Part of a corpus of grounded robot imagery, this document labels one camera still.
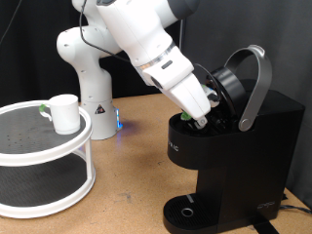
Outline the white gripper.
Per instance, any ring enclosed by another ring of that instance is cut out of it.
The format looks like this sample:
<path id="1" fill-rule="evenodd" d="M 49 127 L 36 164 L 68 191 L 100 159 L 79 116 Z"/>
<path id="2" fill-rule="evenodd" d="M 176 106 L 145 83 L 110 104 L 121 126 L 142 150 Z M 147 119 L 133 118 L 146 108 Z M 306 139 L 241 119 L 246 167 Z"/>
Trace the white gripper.
<path id="1" fill-rule="evenodd" d="M 203 129 L 208 124 L 205 117 L 211 111 L 211 105 L 204 90 L 194 74 L 189 74 L 183 80 L 162 92 L 183 111 L 196 121 L 196 127 Z"/>

